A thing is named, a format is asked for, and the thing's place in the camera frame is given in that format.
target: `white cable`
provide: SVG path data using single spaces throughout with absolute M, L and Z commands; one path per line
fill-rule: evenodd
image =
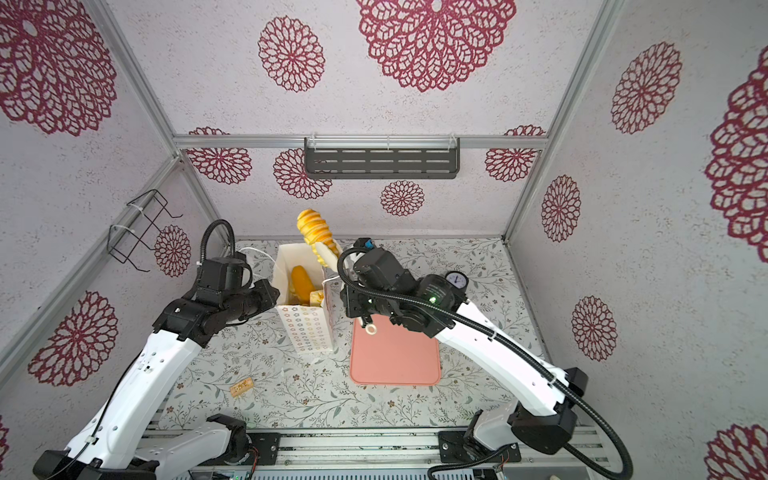
M 262 250 L 259 250 L 259 249 L 255 248 L 255 247 L 243 247 L 243 248 L 239 249 L 239 250 L 238 250 L 238 252 L 241 252 L 241 253 L 242 253 L 242 252 L 243 252 L 243 250 L 255 250 L 255 251 L 257 251 L 257 252 L 261 253 L 262 255 L 266 256 L 266 257 L 267 257 L 267 258 L 269 258 L 270 260 L 272 260 L 272 263 L 275 263 L 275 264 L 277 264 L 277 262 L 275 261 L 275 259 L 273 259 L 273 258 L 272 258 L 272 256 L 271 256 L 271 255 L 269 255 L 267 252 L 264 252 L 264 251 L 262 251 Z

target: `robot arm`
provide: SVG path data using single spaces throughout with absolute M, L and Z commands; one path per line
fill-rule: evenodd
M 211 225 L 219 224 L 229 226 L 224 220 Z M 154 480 L 173 478 L 210 458 L 242 460 L 247 455 L 245 422 L 225 415 L 210 417 L 200 428 L 162 446 L 137 447 L 168 391 L 211 337 L 233 321 L 245 323 L 275 307 L 280 292 L 266 280 L 250 278 L 243 286 L 245 270 L 250 271 L 245 256 L 233 250 L 230 257 L 205 259 L 192 290 L 165 307 L 109 400 L 66 450 L 43 453 L 33 468 L 35 476 Z
M 343 268 L 352 255 L 356 255 L 352 270 L 358 283 Z M 341 297 L 347 316 L 359 316 L 365 328 L 372 322 L 371 315 L 378 313 L 393 324 L 436 338 L 473 359 L 518 399 L 516 407 L 481 412 L 473 421 L 468 437 L 481 445 L 481 452 L 520 440 L 539 452 L 554 454 L 571 439 L 577 420 L 571 410 L 574 403 L 554 383 L 581 396 L 587 385 L 581 370 L 565 371 L 536 358 L 488 320 L 462 290 L 439 275 L 414 279 L 390 252 L 374 247 L 370 239 L 359 239 L 342 254 L 337 268 L 345 283 Z M 465 322 L 454 321 L 449 313 Z M 549 378 L 519 352 L 529 361 L 535 359 Z

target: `table surface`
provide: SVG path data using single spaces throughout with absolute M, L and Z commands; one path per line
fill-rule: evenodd
M 243 240 L 237 247 L 256 247 L 275 257 L 281 243 L 290 242 Z M 541 339 L 500 239 L 376 243 L 392 251 L 417 278 L 462 271 L 469 277 L 467 294 L 480 310 L 544 358 Z M 252 250 L 246 253 L 256 278 L 270 278 L 270 260 Z M 467 425 L 479 409 L 516 402 L 477 364 L 444 345 L 440 346 L 442 379 L 438 385 L 356 385 L 349 378 L 353 322 L 343 315 L 339 282 L 332 284 L 333 353 L 299 356 L 274 310 L 246 325 L 227 328 L 181 374 L 163 406 L 158 428 L 193 429 L 218 412 L 245 420 L 249 428 L 460 426 Z M 230 387 L 246 377 L 253 379 L 254 387 L 233 398 Z

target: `paper bag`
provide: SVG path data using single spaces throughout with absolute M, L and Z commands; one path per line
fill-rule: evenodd
M 288 338 L 300 355 L 330 353 L 333 351 L 333 335 L 328 302 L 329 286 L 322 286 L 324 298 L 321 306 L 288 305 L 291 297 L 290 273 L 299 265 L 304 267 L 318 290 L 323 285 L 323 267 L 318 263 L 311 246 L 306 243 L 280 245 L 272 276 L 272 286 L 280 291 L 275 309 L 286 327 Z

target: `wire holder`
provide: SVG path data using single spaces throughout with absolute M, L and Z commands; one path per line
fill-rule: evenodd
M 140 200 L 146 200 L 144 203 L 144 206 L 137 205 L 137 203 L 140 203 Z M 157 202 L 158 205 L 160 205 L 160 209 L 157 211 L 157 213 L 153 217 L 149 217 L 146 213 L 146 209 L 151 205 L 152 201 Z M 147 245 L 146 242 L 144 242 L 144 236 L 147 234 L 149 230 L 154 228 L 157 230 L 158 233 L 161 232 L 161 229 L 157 226 L 155 221 L 158 219 L 158 217 L 165 212 L 168 214 L 170 218 L 180 218 L 183 217 L 184 214 L 181 215 L 173 215 L 170 211 L 167 209 L 168 200 L 163 196 L 163 194 L 160 193 L 157 189 L 147 190 L 146 192 L 142 193 L 138 197 L 134 198 L 133 200 L 129 201 L 127 204 L 125 204 L 126 207 L 133 207 L 141 213 L 141 217 L 146 218 L 149 220 L 149 225 L 147 225 L 147 228 L 144 229 L 143 232 L 141 232 L 141 235 L 136 234 L 136 230 L 131 228 L 136 220 L 139 219 L 139 217 L 136 217 L 130 224 L 128 225 L 110 225 L 109 231 L 107 233 L 107 253 L 110 257 L 114 258 L 120 263 L 130 263 L 133 268 L 140 272 L 149 272 L 150 270 L 144 270 L 139 268 L 136 263 L 134 263 L 133 260 L 131 260 L 131 254 L 136 250 L 136 247 L 139 246 L 139 244 L 144 245 L 147 250 L 154 251 L 155 249 L 153 247 L 150 247 Z M 117 230 L 125 230 L 128 233 L 131 234 L 133 238 L 136 239 L 136 243 L 131 247 L 131 249 L 128 251 L 128 253 L 123 253 L 122 250 L 118 249 L 118 244 L 122 240 L 122 235 L 116 235 L 117 239 L 113 239 L 113 232 L 116 232 Z

